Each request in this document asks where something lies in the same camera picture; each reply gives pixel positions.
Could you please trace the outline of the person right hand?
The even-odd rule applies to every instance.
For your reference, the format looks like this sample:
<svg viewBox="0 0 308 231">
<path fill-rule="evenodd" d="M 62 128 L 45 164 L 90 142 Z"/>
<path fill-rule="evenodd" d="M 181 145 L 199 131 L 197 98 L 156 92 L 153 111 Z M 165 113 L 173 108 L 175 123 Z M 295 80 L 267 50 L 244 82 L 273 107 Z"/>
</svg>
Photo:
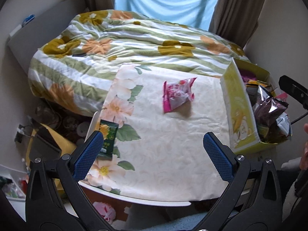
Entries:
<svg viewBox="0 0 308 231">
<path fill-rule="evenodd" d="M 307 168 L 308 168 L 308 141 L 306 141 L 306 143 L 304 145 L 304 151 L 303 151 L 303 155 L 300 159 L 299 168 L 303 171 L 307 170 Z"/>
</svg>

